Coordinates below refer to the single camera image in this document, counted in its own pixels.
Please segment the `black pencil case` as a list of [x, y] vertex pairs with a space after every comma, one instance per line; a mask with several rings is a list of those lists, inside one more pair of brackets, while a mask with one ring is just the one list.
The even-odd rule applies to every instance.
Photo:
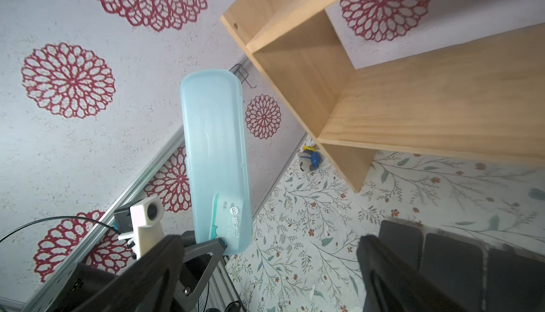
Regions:
[[544, 263], [491, 250], [485, 296], [487, 311], [543, 311]]
[[420, 269], [424, 242], [424, 236], [420, 230], [392, 221], [383, 221], [378, 238], [411, 268]]
[[429, 233], [420, 272], [465, 311], [482, 310], [483, 252], [478, 246]]

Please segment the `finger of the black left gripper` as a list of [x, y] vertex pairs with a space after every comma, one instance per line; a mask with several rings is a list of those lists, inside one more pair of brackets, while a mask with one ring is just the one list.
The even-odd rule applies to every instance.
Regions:
[[195, 237], [182, 237], [182, 242], [185, 253], [172, 311], [195, 311], [227, 245], [221, 238], [197, 243]]

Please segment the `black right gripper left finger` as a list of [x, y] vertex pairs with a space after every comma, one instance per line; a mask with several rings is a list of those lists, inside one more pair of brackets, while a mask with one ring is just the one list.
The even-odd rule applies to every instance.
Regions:
[[167, 235], [76, 311], [169, 311], [183, 266], [180, 235]]

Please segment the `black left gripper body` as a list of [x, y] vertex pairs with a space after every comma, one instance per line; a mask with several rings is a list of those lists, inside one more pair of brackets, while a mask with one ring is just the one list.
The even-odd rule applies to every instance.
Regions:
[[51, 311], [72, 311], [99, 293], [115, 274], [77, 263], [51, 303]]

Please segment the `light teal case top shelf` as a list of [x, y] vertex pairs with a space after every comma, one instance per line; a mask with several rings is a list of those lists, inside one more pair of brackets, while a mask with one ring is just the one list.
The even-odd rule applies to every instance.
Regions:
[[199, 71], [180, 96], [196, 240], [221, 239], [237, 255], [253, 233], [241, 82], [224, 69]]

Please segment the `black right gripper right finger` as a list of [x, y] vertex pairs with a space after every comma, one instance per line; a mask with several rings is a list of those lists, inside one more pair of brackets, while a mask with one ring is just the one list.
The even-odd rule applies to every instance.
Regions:
[[360, 238], [357, 257], [370, 300], [380, 311], [462, 311], [378, 237]]

